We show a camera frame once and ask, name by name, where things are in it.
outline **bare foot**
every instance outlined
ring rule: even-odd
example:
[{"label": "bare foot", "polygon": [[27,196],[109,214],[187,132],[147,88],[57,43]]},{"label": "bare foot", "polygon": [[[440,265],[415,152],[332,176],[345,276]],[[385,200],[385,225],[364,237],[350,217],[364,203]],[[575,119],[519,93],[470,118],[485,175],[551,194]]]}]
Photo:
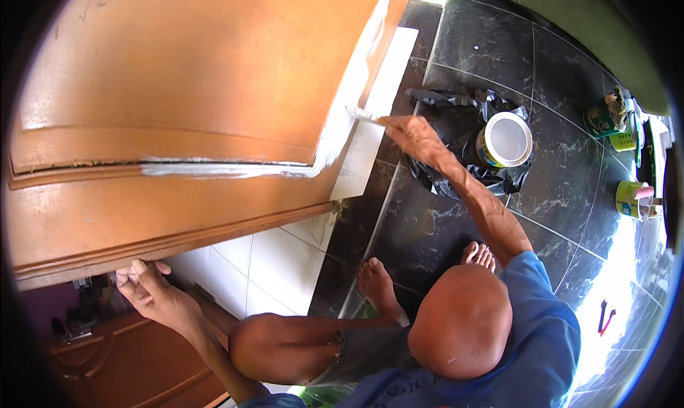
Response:
[{"label": "bare foot", "polygon": [[378,321],[400,327],[409,325],[408,316],[394,295],[392,278],[378,258],[372,257],[361,267],[358,288],[378,312]]},{"label": "bare foot", "polygon": [[497,267],[492,251],[489,247],[484,244],[477,244],[477,242],[470,242],[470,244],[463,250],[463,259],[461,259],[461,265],[463,264],[478,264],[480,266],[486,267],[492,273]]}]

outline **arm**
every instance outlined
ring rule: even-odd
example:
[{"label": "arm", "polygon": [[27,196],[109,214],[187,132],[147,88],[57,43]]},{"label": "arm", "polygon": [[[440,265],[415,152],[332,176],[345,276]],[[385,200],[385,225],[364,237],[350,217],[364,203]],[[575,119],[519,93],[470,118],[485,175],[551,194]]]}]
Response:
[{"label": "arm", "polygon": [[502,267],[530,244],[518,220],[498,197],[468,173],[423,117],[382,117],[387,135],[401,149],[442,173],[463,199],[484,241]]},{"label": "arm", "polygon": [[260,382],[244,377],[235,369],[228,353],[207,327],[197,302],[162,277],[170,274],[171,268],[159,261],[151,264],[154,269],[136,259],[132,267],[116,270],[116,286],[121,294],[143,317],[183,335],[235,403],[269,394]]}]

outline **fingernail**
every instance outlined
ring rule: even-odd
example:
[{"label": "fingernail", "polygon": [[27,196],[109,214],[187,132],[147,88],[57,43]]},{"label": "fingernail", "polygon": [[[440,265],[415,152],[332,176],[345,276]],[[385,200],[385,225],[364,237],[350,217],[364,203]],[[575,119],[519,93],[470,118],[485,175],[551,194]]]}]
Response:
[{"label": "fingernail", "polygon": [[135,270],[135,274],[141,275],[142,273],[145,273],[147,266],[140,259],[136,258],[133,260],[133,270]]}]

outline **black plastic bag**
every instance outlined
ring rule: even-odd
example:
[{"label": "black plastic bag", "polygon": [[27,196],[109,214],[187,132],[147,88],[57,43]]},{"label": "black plastic bag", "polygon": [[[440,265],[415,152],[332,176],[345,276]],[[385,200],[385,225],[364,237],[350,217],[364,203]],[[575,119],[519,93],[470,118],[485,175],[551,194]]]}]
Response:
[{"label": "black plastic bag", "polygon": [[[496,113],[509,111],[528,122],[525,106],[517,106],[498,96],[494,91],[475,91],[470,97],[457,95],[453,91],[432,89],[429,91],[410,88],[406,95],[423,104],[430,105],[436,112],[436,122],[430,122],[449,151],[468,172],[482,182],[496,196],[520,191],[532,167],[532,155],[520,166],[498,168],[485,164],[475,150],[475,138],[487,121]],[[408,158],[411,174],[423,186],[438,196],[459,198],[449,181],[425,163]]]}]

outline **green fabric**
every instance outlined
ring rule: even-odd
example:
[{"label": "green fabric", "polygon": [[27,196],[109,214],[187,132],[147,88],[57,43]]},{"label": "green fabric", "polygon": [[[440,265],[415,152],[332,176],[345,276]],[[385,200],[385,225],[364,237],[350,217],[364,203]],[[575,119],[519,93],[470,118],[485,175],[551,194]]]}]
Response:
[{"label": "green fabric", "polygon": [[575,37],[629,89],[645,112],[670,114],[656,67],[617,0],[510,1]]}]

